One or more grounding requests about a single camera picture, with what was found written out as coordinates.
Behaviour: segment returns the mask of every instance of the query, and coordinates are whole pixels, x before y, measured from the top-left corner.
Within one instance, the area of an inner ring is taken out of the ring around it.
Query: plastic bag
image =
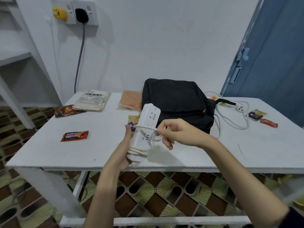
[[[133,110],[141,110],[141,92],[124,90],[118,105]]]

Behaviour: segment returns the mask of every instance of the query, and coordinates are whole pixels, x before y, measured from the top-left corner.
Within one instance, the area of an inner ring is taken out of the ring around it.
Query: yellow plug
[[[63,21],[67,21],[67,11],[65,9],[53,8],[54,17]]]

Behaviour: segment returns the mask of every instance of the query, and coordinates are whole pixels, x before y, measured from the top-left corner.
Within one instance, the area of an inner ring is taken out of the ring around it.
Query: hand
[[[130,140],[133,134],[129,125],[125,125],[125,127],[126,133],[124,139],[119,143],[105,164],[105,167],[115,168],[120,172],[131,164],[131,161],[126,157],[126,154],[130,148]]]
[[[211,141],[216,140],[213,136],[197,129],[183,119],[163,120],[157,128],[156,135],[163,136],[163,143],[169,150],[173,149],[174,141],[188,146],[206,148]]]

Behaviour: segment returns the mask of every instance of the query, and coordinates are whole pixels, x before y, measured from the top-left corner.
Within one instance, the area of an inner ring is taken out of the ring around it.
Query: right hand
[[[163,143],[169,149],[173,149],[174,141],[188,146],[206,148],[215,137],[190,125],[183,119],[165,119],[157,128],[156,135],[163,136]]]

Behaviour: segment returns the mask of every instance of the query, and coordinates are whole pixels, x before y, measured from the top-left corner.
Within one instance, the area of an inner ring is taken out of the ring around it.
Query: left hand
[[[133,134],[129,125],[125,125],[125,127],[126,133],[124,139],[119,143],[105,164],[105,167],[117,169],[119,172],[123,171],[131,164],[131,161],[126,157],[126,154],[130,148],[130,141]]]

